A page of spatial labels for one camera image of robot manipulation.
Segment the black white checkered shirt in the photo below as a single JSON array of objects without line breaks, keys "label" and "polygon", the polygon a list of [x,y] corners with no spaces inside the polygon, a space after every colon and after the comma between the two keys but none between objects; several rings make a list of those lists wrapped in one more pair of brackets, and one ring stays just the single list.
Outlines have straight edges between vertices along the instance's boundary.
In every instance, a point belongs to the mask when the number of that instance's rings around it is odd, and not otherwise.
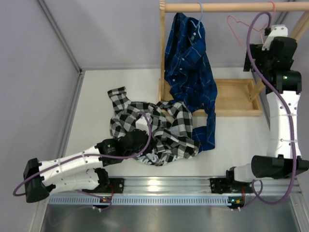
[{"label": "black white checkered shirt", "polygon": [[146,114],[150,121],[151,150],[135,157],[147,165],[163,166],[179,159],[190,159],[198,154],[200,143],[193,139],[192,113],[184,102],[159,101],[157,104],[131,101],[126,88],[108,91],[114,115],[110,120],[110,134],[115,139],[138,128],[138,120]]}]

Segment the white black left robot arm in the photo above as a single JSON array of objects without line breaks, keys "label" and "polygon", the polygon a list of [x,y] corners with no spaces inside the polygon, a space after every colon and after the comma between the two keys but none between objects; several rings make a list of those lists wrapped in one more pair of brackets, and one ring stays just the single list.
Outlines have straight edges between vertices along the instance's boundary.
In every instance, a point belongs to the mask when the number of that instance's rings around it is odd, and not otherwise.
[{"label": "white black left robot arm", "polygon": [[151,141],[148,132],[134,129],[119,139],[105,139],[64,158],[30,159],[23,173],[26,202],[39,202],[52,194],[71,190],[103,193],[110,185],[105,167],[142,155],[150,150]]}]

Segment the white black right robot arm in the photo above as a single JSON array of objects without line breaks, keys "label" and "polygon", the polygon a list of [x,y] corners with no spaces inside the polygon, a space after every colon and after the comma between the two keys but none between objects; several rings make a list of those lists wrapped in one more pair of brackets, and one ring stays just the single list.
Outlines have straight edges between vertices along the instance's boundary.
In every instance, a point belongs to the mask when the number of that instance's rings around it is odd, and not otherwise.
[{"label": "white black right robot arm", "polygon": [[277,36],[269,46],[251,44],[246,54],[245,72],[253,70],[253,61],[264,78],[270,113],[270,138],[265,156],[255,155],[250,163],[232,167],[226,172],[225,187],[235,192],[243,182],[255,179],[287,179],[309,169],[309,162],[301,158],[297,139],[297,108],[302,91],[300,72],[292,71],[297,42],[293,38]]}]

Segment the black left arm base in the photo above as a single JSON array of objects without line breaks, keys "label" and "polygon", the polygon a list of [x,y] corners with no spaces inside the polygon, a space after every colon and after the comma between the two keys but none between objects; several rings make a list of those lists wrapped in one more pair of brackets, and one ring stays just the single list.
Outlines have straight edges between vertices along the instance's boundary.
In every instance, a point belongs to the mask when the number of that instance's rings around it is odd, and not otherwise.
[{"label": "black left arm base", "polygon": [[91,194],[111,194],[114,195],[115,193],[123,193],[125,186],[125,179],[124,178],[110,178],[109,184],[103,184],[97,186],[95,189],[82,189],[82,191],[91,193]]}]

